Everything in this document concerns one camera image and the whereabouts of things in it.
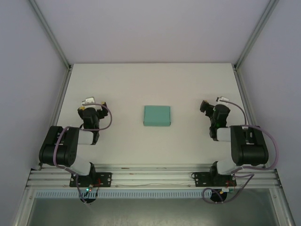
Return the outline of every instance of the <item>teal box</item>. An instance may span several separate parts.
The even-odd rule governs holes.
[[[144,126],[170,126],[170,106],[145,106]]]

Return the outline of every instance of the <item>black mounting bracket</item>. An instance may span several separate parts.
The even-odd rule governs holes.
[[[216,164],[210,167],[209,172],[195,172],[191,177],[194,179],[196,187],[227,187],[236,186],[236,180],[232,175],[220,175],[217,173]]]
[[[94,187],[111,187],[111,181],[112,181],[112,173],[108,172],[97,172],[95,173],[95,178],[93,181],[91,181],[90,176],[79,176],[79,187],[89,187],[89,185],[94,185]],[[70,187],[76,187],[76,176],[71,174],[70,179]]]

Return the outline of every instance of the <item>purple cable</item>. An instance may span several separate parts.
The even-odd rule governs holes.
[[[241,107],[241,106],[239,106],[239,105],[237,105],[237,104],[235,104],[235,103],[233,103],[233,102],[227,101],[227,100],[220,100],[220,101],[221,101],[221,102],[225,102],[225,103],[228,103],[228,104],[231,104],[231,105],[234,105],[234,106],[238,107],[238,108],[241,110],[241,112],[243,113],[243,115],[244,115],[245,124],[246,124],[246,113],[245,113],[245,111],[242,109],[242,107]]]
[[[84,203],[86,203],[86,200],[84,199],[83,194],[81,193],[80,188],[79,188],[79,175],[78,175],[78,174],[76,174],[75,183],[76,183],[77,190],[78,190],[78,192],[79,192],[79,197],[80,197],[80,199],[81,199]]]
[[[244,167],[239,167],[235,170],[233,170],[231,172],[231,174],[234,174],[234,173],[237,173],[238,171],[242,170],[242,169],[251,169],[251,170],[270,170],[272,168],[274,168],[276,165],[277,165],[277,162],[278,162],[278,159],[279,159],[279,148],[278,148],[278,145],[277,145],[277,142],[276,140],[274,139],[274,137],[266,130],[260,128],[260,127],[257,127],[257,126],[252,126],[252,125],[241,125],[242,127],[250,127],[250,128],[253,128],[253,129],[257,129],[257,130],[260,130],[261,132],[263,132],[265,135],[267,135],[273,142],[274,144],[274,147],[275,147],[275,160],[273,162],[273,164],[270,166],[270,167],[267,167],[267,168],[261,168],[261,167],[254,167],[254,166],[244,166]],[[223,203],[227,203],[227,202],[230,202],[234,199],[236,199],[238,197],[238,195],[244,190],[245,186],[249,183],[249,181],[254,177],[254,174],[248,174],[248,175],[243,175],[243,176],[234,176],[236,178],[245,178],[245,177],[250,177],[246,182],[245,184],[241,187],[241,189],[229,200],[227,201],[223,201],[223,202],[217,202],[217,204],[223,204]],[[202,192],[202,198],[205,202],[207,203],[210,203],[210,204],[213,204],[215,202],[210,202],[210,201],[207,201],[205,199],[205,191],[207,190],[211,190],[211,191],[214,191],[215,193],[218,194],[218,191],[214,190],[214,189],[211,189],[211,188],[205,188]]]
[[[234,199],[236,199],[238,196],[239,196],[239,194],[244,190],[244,188],[245,188],[245,186],[249,183],[249,181],[254,177],[254,174],[248,174],[248,175],[244,175],[244,176],[238,176],[238,177],[240,177],[240,178],[246,178],[246,177],[249,177],[249,179],[245,182],[245,184],[241,187],[241,189],[232,197],[232,198],[230,198],[229,200],[225,200],[225,201],[222,201],[222,197],[221,197],[221,195],[219,194],[219,192],[218,191],[216,191],[216,190],[214,190],[214,189],[211,189],[211,188],[205,188],[204,190],[203,190],[203,192],[202,192],[202,198],[203,198],[203,200],[205,201],[205,202],[207,202],[207,203],[209,203],[209,204],[224,204],[224,203],[228,203],[228,202],[230,202],[230,201],[233,201]],[[220,197],[220,199],[221,199],[221,202],[210,202],[210,201],[207,201],[204,197],[205,197],[205,191],[207,191],[207,190],[211,190],[211,191],[213,191],[213,192],[215,192],[215,193],[217,193],[218,194],[218,196]]]
[[[82,130],[84,130],[84,131],[101,131],[101,130],[105,130],[105,129],[107,129],[108,127],[110,127],[111,124],[112,124],[112,113],[111,113],[111,111],[110,111],[106,106],[101,105],[101,104],[86,104],[86,105],[84,105],[84,106],[89,106],[89,105],[98,105],[98,106],[101,106],[101,107],[104,107],[105,109],[107,109],[107,111],[108,111],[109,114],[110,114],[111,121],[110,121],[109,125],[108,125],[107,127],[105,127],[105,128],[101,128],[101,129],[82,129]],[[76,172],[72,171],[71,169],[66,168],[65,166],[59,166],[59,165],[57,164],[57,162],[56,162],[56,155],[57,155],[58,146],[59,146],[60,143],[61,143],[61,140],[62,140],[62,138],[63,138],[64,133],[65,133],[65,132],[67,131],[67,129],[69,129],[69,128],[70,128],[70,126],[65,127],[65,128],[63,129],[63,131],[61,132],[60,136],[59,136],[58,139],[57,139],[57,142],[56,142],[56,144],[55,144],[55,149],[54,149],[54,152],[53,152],[53,164],[54,164],[56,167],[60,168],[60,169],[66,170],[67,172],[76,175],[76,180],[75,180],[75,182],[76,182],[77,190],[78,190],[78,192],[79,192],[80,199],[81,199],[84,203],[86,203],[86,201],[85,201],[85,199],[84,199],[82,193],[80,192],[80,188],[79,188],[79,184],[78,184],[79,175],[78,175]]]

